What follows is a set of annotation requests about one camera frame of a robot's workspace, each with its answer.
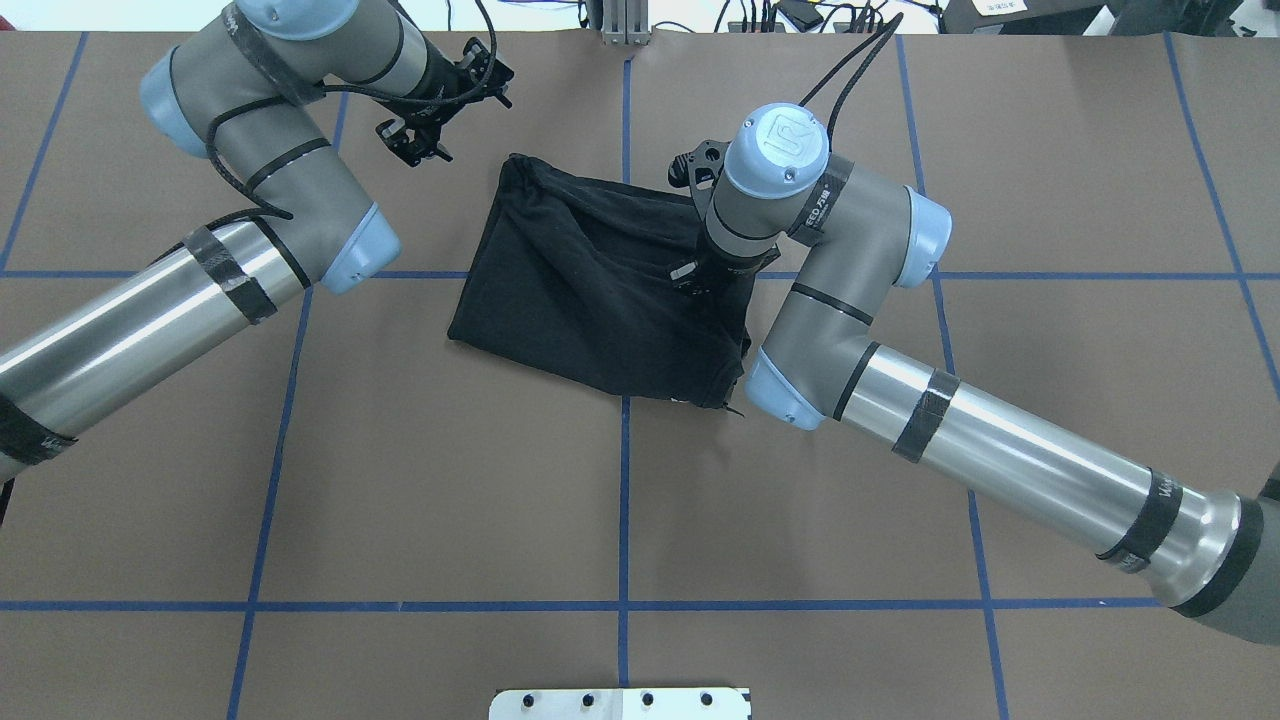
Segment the black cloth bag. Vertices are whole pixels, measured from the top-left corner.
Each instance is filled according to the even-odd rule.
[[[700,228],[687,197],[512,155],[449,337],[612,395],[727,407],[751,278],[675,290]]]

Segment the metal bracket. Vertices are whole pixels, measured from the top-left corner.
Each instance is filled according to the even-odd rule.
[[[718,140],[704,140],[701,145],[684,155],[676,155],[667,169],[667,183],[671,187],[687,187],[694,200],[698,217],[707,219],[707,208],[712,201],[712,190],[724,167],[724,152],[728,143]]]
[[[750,720],[745,688],[504,691],[489,720]]]
[[[649,45],[648,0],[604,0],[600,36],[607,45]]]

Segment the black electrical tape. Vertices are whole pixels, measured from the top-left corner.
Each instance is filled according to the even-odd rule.
[[[9,498],[13,497],[13,478],[9,478],[4,483],[4,489],[0,489],[0,525],[4,525],[4,516],[9,512]]]
[[[919,462],[929,441],[938,432],[942,416],[951,407],[951,398],[960,388],[960,378],[942,370],[933,370],[929,386],[924,388],[920,400],[911,411],[911,419],[902,428],[902,434],[893,443],[893,452],[910,462]]]
[[[320,150],[321,147],[329,147],[329,141],[323,137],[317,137],[315,140],[308,140],[302,145],[298,145],[293,150],[280,154],[276,159],[262,165],[261,168],[259,168],[256,173],[250,176],[250,178],[244,181],[244,187],[250,192],[253,192],[255,190],[257,190],[257,186],[262,184],[266,181],[266,178],[278,173],[282,168],[284,168],[284,165],[288,165],[289,163],[297,160],[298,158],[302,158],[307,152]]]
[[[864,313],[864,311],[859,310],[858,307],[854,307],[852,305],[845,302],[844,300],[840,300],[838,297],[832,297],[832,296],[827,295],[826,292],[823,292],[823,291],[820,291],[818,288],[809,287],[806,284],[792,283],[791,284],[791,292],[795,292],[795,293],[803,295],[805,297],[817,300],[818,302],[822,302],[823,305],[827,305],[827,306],[829,306],[829,307],[832,307],[835,310],[840,310],[845,315],[849,315],[850,318],[854,318],[855,320],[863,323],[864,325],[870,325],[872,322],[876,319],[874,315],[872,315],[869,313]]]
[[[831,209],[836,205],[836,200],[840,199],[840,191],[845,188],[845,184],[849,182],[849,174],[852,170],[854,164],[851,161],[836,154],[829,156],[826,172],[822,173],[818,182],[813,183],[809,199],[805,200],[795,222],[787,228],[787,236],[791,240],[809,247],[813,247],[822,240],[822,225],[827,223]]]
[[[1169,537],[1181,506],[1183,486],[1160,470],[1151,469],[1151,487],[1142,510],[1120,542],[1098,555],[1098,560],[1115,565],[1121,573],[1142,571],[1151,565],[1151,556]]]
[[[1253,559],[1258,555],[1262,544],[1262,506],[1257,500],[1240,498],[1240,527],[1235,530],[1235,539],[1231,541],[1231,550],[1226,551],[1222,566],[1213,573],[1208,584],[1187,602],[1175,606],[1174,610],[1185,618],[1199,618],[1217,610],[1231,592],[1240,584],[1244,575],[1253,565]]]
[[[712,211],[716,213],[716,219],[719,220],[719,224],[721,224],[722,228],[724,228],[728,232],[736,234],[737,237],[741,237],[742,240],[751,240],[751,241],[759,242],[762,240],[773,240],[773,236],[778,234],[778,233],[762,234],[762,236],[742,234],[742,233],[737,232],[736,229],[731,228],[730,224],[724,222],[724,218],[721,217],[719,208],[716,206],[716,202],[712,202]]]
[[[253,217],[250,219],[250,222],[257,225],[257,229],[262,231],[262,234],[266,236],[266,240],[271,241],[271,246],[275,247],[276,252],[280,254],[280,258],[284,258],[284,264],[287,264],[289,269],[293,270],[293,277],[298,278],[298,282],[302,283],[302,287],[303,288],[311,287],[311,278],[307,277],[307,272],[302,269],[302,264],[298,263],[298,259],[293,256],[293,252],[288,249],[288,246],[284,245],[284,241],[280,240],[280,236],[279,233],[275,232],[275,228],[273,228],[270,223],[268,223],[265,219],[260,217]]]
[[[357,79],[351,85],[372,85],[383,79],[384,77],[387,77],[387,73],[392,72],[396,68],[396,63],[399,63],[399,56],[401,53],[403,51],[404,51],[404,23],[399,23],[399,37],[396,38],[396,53],[392,54],[390,61],[387,63],[387,65],[384,65],[383,69],[374,73],[372,77],[369,77],[366,79]]]
[[[262,32],[244,17],[244,13],[234,3],[223,9],[223,27],[227,28],[227,35],[236,44],[241,55],[257,72],[262,73],[262,77],[275,87],[282,97],[298,106],[324,97],[324,90],[319,85],[302,79],[297,70],[289,67],[275,50],[271,50],[266,38],[262,37]]]
[[[262,286],[244,274],[244,268],[209,228],[192,231],[182,243],[250,323],[256,325],[275,314],[275,304]]]
[[[1271,470],[1271,479],[1268,479],[1267,484],[1262,487],[1262,492],[1258,493],[1258,497],[1280,502],[1280,465],[1276,465],[1276,469]]]
[[[443,54],[440,49],[434,44],[426,44],[426,67],[422,68],[422,77],[417,79],[417,85],[410,91],[406,97],[412,100],[422,100],[429,96],[443,97],[445,86],[449,85],[449,73],[456,70],[453,63],[451,63]],[[410,108],[404,115],[412,114],[415,111],[430,110],[422,108]]]
[[[840,402],[836,404],[836,410],[831,414],[832,419],[840,421],[845,415],[845,407],[849,405],[849,398],[854,396],[854,389],[858,388],[858,380],[863,379],[863,373],[867,372],[867,365],[872,361],[872,355],[879,350],[879,343],[873,342],[867,346],[863,351],[863,356],[858,359],[858,365],[854,368],[854,373],[849,375],[849,382],[845,383],[845,392],[840,393]]]
[[[76,438],[58,434],[27,415],[0,395],[0,452],[23,465],[38,465],[76,445]]]

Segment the black cable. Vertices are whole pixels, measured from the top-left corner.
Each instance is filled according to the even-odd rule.
[[[872,47],[870,53],[867,54],[867,58],[863,60],[863,64],[858,67],[858,70],[854,73],[854,76],[849,78],[849,82],[845,83],[845,88],[840,91],[840,96],[836,97],[836,104],[831,106],[831,115],[827,118],[828,141],[833,140],[836,136],[836,120],[840,119],[840,109],[844,108],[845,100],[849,97],[849,94],[852,92],[854,86],[858,85],[859,79],[861,79],[863,73],[865,73],[867,68],[869,68],[872,65],[872,61],[876,60],[876,55],[879,55],[879,51],[884,49],[884,46],[888,44],[888,40],[893,37],[893,32],[897,31],[897,26],[900,24],[902,24],[902,13],[893,15],[893,19],[890,20],[887,26],[872,33],[870,36],[872,38],[878,38],[876,46]]]
[[[288,100],[276,95],[275,97],[264,97],[261,100],[246,102],[239,108],[233,108],[230,110],[227,110],[221,115],[218,115],[216,118],[212,119],[212,122],[209,123],[209,129],[205,131],[205,151],[209,152],[209,161],[212,163],[214,169],[218,170],[218,174],[224,181],[227,181],[227,184],[232,186],[236,190],[236,192],[243,195],[251,202],[257,204],[259,206],[257,211],[260,214],[270,215],[273,218],[283,218],[285,220],[292,220],[293,213],[276,208],[275,205],[271,205],[266,200],[262,200],[261,196],[250,190],[247,186],[244,186],[244,183],[239,181],[239,178],[232,174],[232,172],[227,169],[227,165],[223,164],[221,154],[218,152],[218,146],[214,143],[214,141],[218,138],[218,128],[223,127],[223,123],[225,123],[227,120],[238,118],[246,113],[252,113],[253,110],[261,110],[262,108],[271,108],[274,105],[284,105],[287,102]]]
[[[480,14],[484,17],[484,24],[489,28],[489,53],[493,59],[498,58],[498,33],[493,29],[493,18],[489,17],[489,10],[485,9],[483,0],[475,0],[476,8],[480,8]],[[439,108],[442,105],[454,105],[462,102],[463,100],[470,100],[476,95],[484,92],[485,86],[489,83],[489,78],[493,77],[493,65],[490,60],[484,68],[484,74],[480,76],[480,82],[475,87],[454,95],[453,97],[439,97],[435,100],[413,100],[408,97],[398,97],[387,92],[378,90],[371,90],[367,87],[361,87],[358,85],[325,85],[321,90],[325,92],[352,92],[356,95],[365,95],[375,100],[381,100],[384,102],[396,102],[397,105],[404,105],[408,108]]]
[[[658,29],[662,26],[676,26],[685,32],[695,32],[686,24],[677,23],[676,20],[662,20],[660,23],[653,23],[649,29]]]
[[[844,9],[849,9],[849,24],[852,26],[854,20],[858,19],[858,6],[854,5],[854,4],[851,4],[851,3],[841,3],[840,5],[836,5],[835,10],[827,13],[826,18],[822,18],[822,24],[818,26],[818,32],[819,33],[826,32],[827,31],[827,23],[831,22],[831,18],[835,18],[836,13],[838,13],[840,10],[844,10]]]
[[[861,53],[863,50],[865,50],[865,49],[867,49],[867,47],[868,47],[868,46],[869,46],[869,45],[870,45],[872,42],[876,42],[876,38],[877,38],[877,36],[876,36],[876,35],[872,35],[872,36],[870,36],[870,37],[868,37],[867,40],[864,40],[864,41],[861,41],[860,44],[858,44],[858,47],[854,47],[854,49],[852,49],[852,50],[850,50],[850,51],[849,51],[849,53],[847,53],[847,54],[846,54],[846,55],[845,55],[844,58],[841,58],[841,59],[840,59],[840,61],[838,61],[838,63],[836,63],[836,64],[835,64],[835,67],[832,67],[832,68],[831,68],[831,70],[828,70],[828,72],[827,72],[827,74],[826,74],[826,76],[823,76],[823,78],[822,78],[822,79],[819,79],[819,81],[818,81],[818,85],[813,86],[813,90],[810,90],[810,91],[809,91],[809,92],[808,92],[808,94],[806,94],[806,95],[805,95],[805,96],[804,96],[804,97],[803,97],[803,99],[800,100],[799,105],[800,105],[801,108],[804,108],[805,105],[808,105],[808,104],[809,104],[809,101],[810,101],[810,100],[813,100],[813,96],[814,96],[814,95],[818,95],[818,92],[819,92],[819,91],[820,91],[820,90],[822,90],[822,88],[823,88],[823,87],[824,87],[824,86],[826,86],[826,85],[827,85],[828,82],[831,82],[831,78],[836,77],[836,73],[838,73],[838,72],[840,72],[840,70],[841,70],[841,69],[842,69],[842,68],[844,68],[845,65],[847,65],[847,64],[849,64],[849,61],[850,61],[850,60],[852,60],[854,58],[856,58],[856,56],[858,56],[858,54],[859,54],[859,53]]]
[[[369,97],[374,97],[376,100],[383,100],[388,102],[404,104],[411,108],[439,108],[442,105],[453,105],[457,102],[462,102],[465,100],[470,100],[471,97],[475,97],[476,95],[484,91],[485,85],[488,85],[489,82],[489,78],[493,77],[493,67],[498,58],[498,33],[494,31],[493,18],[489,17],[489,10],[485,9],[483,0],[475,0],[475,4],[476,8],[480,9],[480,14],[484,17],[485,27],[489,29],[490,61],[488,65],[485,65],[484,74],[480,77],[480,82],[477,82],[476,86],[472,87],[471,90],[461,92],[453,97],[439,97],[434,100],[413,100],[406,97],[397,97],[394,95],[389,95],[387,92],[380,92],[367,87],[361,87],[358,85],[323,85],[320,86],[320,88],[324,90],[325,94],[352,92],[356,95],[366,95]],[[453,5],[451,4],[449,5],[451,24],[452,24],[452,14],[453,14]],[[228,213],[227,215],[223,215],[221,218],[210,222],[206,225],[209,229],[220,228],[225,224],[234,223],[238,220],[248,220],[252,218],[261,218],[261,217],[280,218],[284,220],[293,219],[293,213],[289,213],[283,208],[278,208],[268,202],[260,195],[246,187],[244,183],[242,183],[239,178],[237,178],[223,163],[221,155],[218,152],[218,147],[214,143],[214,141],[218,137],[218,129],[228,120],[238,118],[246,113],[252,113],[253,110],[261,110],[264,108],[270,108],[273,105],[282,105],[284,102],[287,102],[287,100],[280,96],[264,97],[261,100],[246,102],[239,108],[233,108],[218,115],[216,118],[212,119],[212,122],[209,123],[209,129],[205,131],[205,138],[204,138],[205,150],[209,152],[209,161],[212,163],[214,169],[218,170],[219,177],[221,177],[227,182],[227,184],[232,186],[232,188],[234,188],[236,192],[239,192],[241,195],[247,197],[251,202],[257,205],[257,208],[250,208],[244,210],[237,210],[234,213]]]
[[[716,27],[712,28],[712,32],[719,32],[719,23],[724,19],[724,12],[728,10],[728,4],[732,1],[733,0],[724,0],[724,4],[721,5],[721,13],[716,15]]]

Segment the silver arm tube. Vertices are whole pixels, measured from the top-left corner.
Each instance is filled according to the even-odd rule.
[[[237,24],[246,18],[261,27],[260,41],[305,85],[333,73],[396,96],[453,95],[453,87],[445,88],[453,65],[389,3],[329,6],[333,17],[305,1],[228,5],[143,81],[152,122],[202,156],[206,128],[216,117],[280,92],[232,38],[237,28],[246,29]],[[214,145],[237,174],[252,178],[261,197],[293,215],[214,231],[218,251],[234,259],[241,278],[215,279],[193,252],[179,249],[0,354],[0,479],[52,457],[247,327],[248,314],[233,302],[232,284],[256,286],[270,305],[280,306],[311,281],[343,292],[394,258],[399,242],[390,227],[323,138],[307,113],[288,104],[239,114],[218,131]]]
[[[253,223],[214,234],[275,305],[302,292]],[[196,259],[179,250],[0,356],[0,395],[46,428],[74,437],[248,324]],[[0,475],[23,469],[0,454]]]
[[[759,122],[768,108],[744,127],[768,126]],[[870,324],[890,287],[928,274],[950,215],[943,222],[937,205],[837,155],[815,182],[762,197],[785,190],[778,177],[803,155],[797,110],[806,113],[786,110],[791,119],[773,131],[739,132],[707,213],[707,234],[726,255],[759,251],[746,240],[780,232],[813,247],[760,348],[749,397],[805,429],[823,418],[860,428],[908,461],[1139,574],[1178,612],[1280,644],[1280,479],[1258,500],[1197,492],[873,342]],[[777,127],[786,129],[780,142],[769,137]],[[772,151],[759,150],[771,142]],[[780,155],[787,142],[795,151]],[[735,163],[735,152],[749,158]],[[820,232],[806,229],[809,218],[822,220]]]

